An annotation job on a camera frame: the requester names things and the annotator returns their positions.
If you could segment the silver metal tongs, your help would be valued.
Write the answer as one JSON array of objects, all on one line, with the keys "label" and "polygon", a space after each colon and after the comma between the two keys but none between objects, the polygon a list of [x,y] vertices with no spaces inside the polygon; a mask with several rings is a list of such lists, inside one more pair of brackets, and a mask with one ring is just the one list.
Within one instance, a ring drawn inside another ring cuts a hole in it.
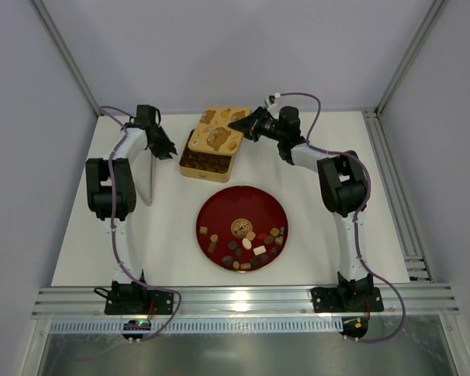
[{"label": "silver metal tongs", "polygon": [[153,154],[150,154],[150,166],[149,166],[149,177],[148,179],[148,188],[146,191],[146,205],[150,207],[153,204],[154,199],[154,166],[155,166],[155,157]]}]

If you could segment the silver tin lid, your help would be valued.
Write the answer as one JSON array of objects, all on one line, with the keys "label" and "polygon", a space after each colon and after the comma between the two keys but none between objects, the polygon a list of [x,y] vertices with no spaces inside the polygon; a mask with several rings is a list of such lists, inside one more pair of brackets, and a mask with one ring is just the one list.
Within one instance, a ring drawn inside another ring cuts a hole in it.
[{"label": "silver tin lid", "polygon": [[229,125],[251,113],[250,107],[207,107],[200,117],[187,146],[198,153],[234,156],[244,135]]}]

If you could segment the gold chocolate tin box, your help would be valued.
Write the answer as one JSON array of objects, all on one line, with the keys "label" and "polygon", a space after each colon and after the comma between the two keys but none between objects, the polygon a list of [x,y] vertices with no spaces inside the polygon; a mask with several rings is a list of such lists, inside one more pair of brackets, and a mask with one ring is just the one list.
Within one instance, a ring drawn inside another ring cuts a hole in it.
[{"label": "gold chocolate tin box", "polygon": [[179,159],[181,175],[193,179],[203,179],[215,183],[227,183],[233,170],[235,157],[192,151],[188,142],[193,138],[190,131]]}]

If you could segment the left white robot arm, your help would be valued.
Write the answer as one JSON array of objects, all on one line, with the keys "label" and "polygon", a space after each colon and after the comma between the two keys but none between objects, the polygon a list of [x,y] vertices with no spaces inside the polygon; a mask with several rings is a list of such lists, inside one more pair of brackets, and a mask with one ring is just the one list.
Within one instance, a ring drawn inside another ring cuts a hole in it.
[{"label": "left white robot arm", "polygon": [[94,292],[105,299],[107,315],[173,316],[180,294],[149,285],[136,250],[132,215],[139,201],[150,205],[152,197],[150,185],[137,188],[132,163],[144,155],[168,160],[176,153],[175,144],[161,127],[161,112],[151,105],[139,105],[126,122],[117,124],[121,134],[111,150],[85,162],[89,211],[103,223],[115,261],[110,287]]}]

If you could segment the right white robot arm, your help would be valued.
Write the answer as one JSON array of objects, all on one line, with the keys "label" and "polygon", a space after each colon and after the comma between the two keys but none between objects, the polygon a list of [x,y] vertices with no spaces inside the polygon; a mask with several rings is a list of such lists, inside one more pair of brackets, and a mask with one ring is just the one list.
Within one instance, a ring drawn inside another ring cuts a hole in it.
[{"label": "right white robot arm", "polygon": [[355,152],[327,152],[311,146],[301,132],[299,111],[282,107],[278,117],[263,108],[229,127],[245,139],[275,140],[280,158],[290,165],[307,168],[318,175],[325,208],[333,215],[338,233],[340,265],[338,285],[311,290],[315,313],[381,312],[381,293],[373,273],[362,257],[363,211],[370,188]]}]

